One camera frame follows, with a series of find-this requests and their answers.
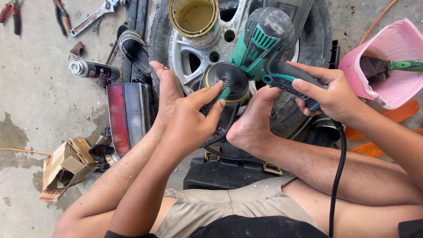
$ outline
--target black power cord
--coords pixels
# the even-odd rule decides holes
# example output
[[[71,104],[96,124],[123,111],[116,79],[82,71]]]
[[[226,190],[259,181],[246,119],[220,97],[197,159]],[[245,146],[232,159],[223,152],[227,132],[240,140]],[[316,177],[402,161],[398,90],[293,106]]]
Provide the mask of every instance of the black power cord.
[[[336,202],[336,193],[338,191],[339,180],[341,180],[341,174],[343,166],[345,164],[346,157],[346,137],[343,130],[343,126],[340,122],[337,122],[332,119],[333,125],[339,132],[341,136],[341,158],[339,160],[338,170],[336,171],[335,180],[333,181],[332,195],[330,197],[330,210],[329,210],[329,237],[333,238],[333,220],[335,217],[335,202]]]

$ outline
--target green handle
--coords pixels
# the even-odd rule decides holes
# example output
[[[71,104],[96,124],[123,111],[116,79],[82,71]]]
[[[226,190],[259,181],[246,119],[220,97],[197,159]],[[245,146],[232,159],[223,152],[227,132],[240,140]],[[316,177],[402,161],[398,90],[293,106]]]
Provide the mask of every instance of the green handle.
[[[388,71],[402,70],[402,71],[423,72],[423,60],[388,61],[386,63],[386,69]]]

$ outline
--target adjustable wrench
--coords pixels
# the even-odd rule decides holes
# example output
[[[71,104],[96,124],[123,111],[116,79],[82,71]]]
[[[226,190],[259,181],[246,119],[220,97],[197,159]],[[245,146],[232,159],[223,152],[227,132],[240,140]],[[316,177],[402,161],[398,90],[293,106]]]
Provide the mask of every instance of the adjustable wrench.
[[[83,22],[74,27],[70,31],[70,34],[75,37],[79,35],[83,30],[87,29],[88,26],[93,24],[98,18],[102,17],[104,14],[109,12],[115,12],[115,7],[118,3],[119,0],[105,0],[103,6],[99,10],[91,14]]]

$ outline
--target concrete floor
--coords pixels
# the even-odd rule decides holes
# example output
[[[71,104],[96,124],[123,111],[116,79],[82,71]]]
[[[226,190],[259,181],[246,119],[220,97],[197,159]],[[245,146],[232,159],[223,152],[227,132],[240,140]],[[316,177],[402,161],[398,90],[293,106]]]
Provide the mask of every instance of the concrete floor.
[[[151,4],[153,16],[155,5]],[[333,39],[341,45],[341,56],[355,48],[379,13],[391,0],[327,0],[332,19]],[[75,26],[102,5],[102,0],[63,0]],[[355,6],[352,15],[351,7]],[[423,32],[423,3],[401,0],[389,10],[369,37],[385,25],[409,18]],[[125,19],[121,6],[102,20],[99,32],[86,30],[77,38],[63,37],[51,2],[25,1],[21,6],[22,34],[13,34],[8,19],[0,30],[0,148],[12,147],[53,152],[63,141],[81,136],[95,141],[108,123],[107,99],[91,80],[80,79],[68,70],[69,50],[82,41],[84,59],[104,62],[115,40],[115,30]],[[112,64],[120,67],[119,54]],[[423,93],[416,96],[423,102]],[[423,112],[406,120],[409,128],[423,128]],[[351,141],[362,145],[366,139]],[[174,172],[169,188],[181,189],[190,158],[203,156],[199,150]],[[70,188],[60,201],[36,200],[41,192],[44,155],[0,151],[0,237],[48,237],[63,211],[81,193]]]

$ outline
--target pink bucket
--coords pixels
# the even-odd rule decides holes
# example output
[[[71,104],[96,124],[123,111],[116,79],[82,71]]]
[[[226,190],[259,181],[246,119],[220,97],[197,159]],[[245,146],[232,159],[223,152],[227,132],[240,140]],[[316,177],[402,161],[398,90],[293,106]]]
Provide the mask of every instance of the pink bucket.
[[[345,74],[355,94],[377,101],[386,109],[396,109],[423,88],[423,72],[394,70],[390,77],[373,89],[360,68],[360,57],[405,61],[423,59],[423,36],[410,20],[404,19],[385,27],[375,37],[349,52],[339,69]]]

